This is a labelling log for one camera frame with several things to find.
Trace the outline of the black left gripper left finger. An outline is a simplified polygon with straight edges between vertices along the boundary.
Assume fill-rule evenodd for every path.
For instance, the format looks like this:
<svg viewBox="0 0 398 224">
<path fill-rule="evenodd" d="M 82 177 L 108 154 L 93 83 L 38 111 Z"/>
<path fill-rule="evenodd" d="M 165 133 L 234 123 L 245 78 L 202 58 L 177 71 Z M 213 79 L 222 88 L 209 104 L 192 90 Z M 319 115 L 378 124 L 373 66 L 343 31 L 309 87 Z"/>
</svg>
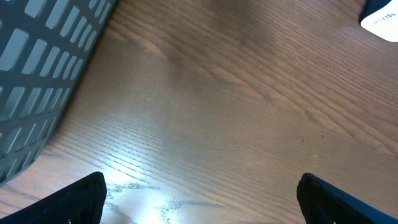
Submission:
<svg viewBox="0 0 398 224">
<path fill-rule="evenodd" d="M 99 224 L 106 194 L 104 175 L 94 172 L 18 212 L 1 218 L 1 224 Z"/>
</svg>

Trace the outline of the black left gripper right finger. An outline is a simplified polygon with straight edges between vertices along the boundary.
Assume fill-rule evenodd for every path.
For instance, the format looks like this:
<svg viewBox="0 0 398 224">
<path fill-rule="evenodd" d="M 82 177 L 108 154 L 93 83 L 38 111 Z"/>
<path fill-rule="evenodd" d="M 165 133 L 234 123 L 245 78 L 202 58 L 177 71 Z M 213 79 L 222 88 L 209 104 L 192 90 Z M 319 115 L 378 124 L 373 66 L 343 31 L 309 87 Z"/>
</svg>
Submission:
<svg viewBox="0 0 398 224">
<path fill-rule="evenodd" d="M 390 223 L 393 218 L 311 173 L 297 186 L 297 200 L 307 223 Z"/>
</svg>

